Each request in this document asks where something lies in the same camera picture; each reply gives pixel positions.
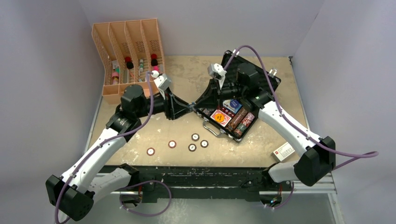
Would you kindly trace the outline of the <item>orange dealer button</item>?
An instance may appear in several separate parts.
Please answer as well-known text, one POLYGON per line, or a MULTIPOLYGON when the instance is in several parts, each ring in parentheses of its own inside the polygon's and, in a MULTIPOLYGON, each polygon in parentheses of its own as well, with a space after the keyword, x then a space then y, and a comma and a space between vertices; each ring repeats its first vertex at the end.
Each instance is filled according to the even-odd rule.
POLYGON ((224 122, 225 117, 224 117, 224 115, 221 114, 221 113, 216 113, 216 114, 214 115, 214 119, 215 119, 216 122, 222 123, 222 122, 224 122))

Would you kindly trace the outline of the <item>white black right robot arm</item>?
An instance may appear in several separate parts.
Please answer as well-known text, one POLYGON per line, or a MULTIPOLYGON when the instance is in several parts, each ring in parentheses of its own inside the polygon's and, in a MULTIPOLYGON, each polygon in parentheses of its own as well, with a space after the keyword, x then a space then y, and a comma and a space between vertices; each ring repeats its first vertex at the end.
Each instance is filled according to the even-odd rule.
POLYGON ((260 82, 260 73, 252 63, 237 67, 236 80, 226 83, 226 70, 218 63, 210 64, 208 87, 196 101, 196 108, 216 108, 224 100, 236 99, 248 112, 254 112, 261 121, 270 125, 295 150, 296 162, 277 163, 262 177, 263 186, 273 190, 283 181, 298 180, 313 186, 335 167, 335 142, 329 136, 322 138, 306 129, 290 116, 276 101, 271 80, 266 72, 266 85, 260 82))

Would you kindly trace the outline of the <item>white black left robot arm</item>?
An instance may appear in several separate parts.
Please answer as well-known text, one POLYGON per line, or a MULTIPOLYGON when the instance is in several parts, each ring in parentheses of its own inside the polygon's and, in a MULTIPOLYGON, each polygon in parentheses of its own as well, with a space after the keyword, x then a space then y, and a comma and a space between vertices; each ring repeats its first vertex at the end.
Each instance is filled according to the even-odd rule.
POLYGON ((133 191, 146 184, 141 180, 139 170, 127 164, 100 179, 95 177, 153 114, 164 113, 168 119, 175 120, 192 110, 192 105, 175 96, 169 88, 164 93, 151 93, 147 98, 140 85, 128 86, 94 145, 62 175, 47 179, 45 185, 49 200, 55 206, 55 222, 61 223, 60 213, 65 215, 64 224, 70 219, 79 221, 95 202, 111 192, 118 189, 133 191))

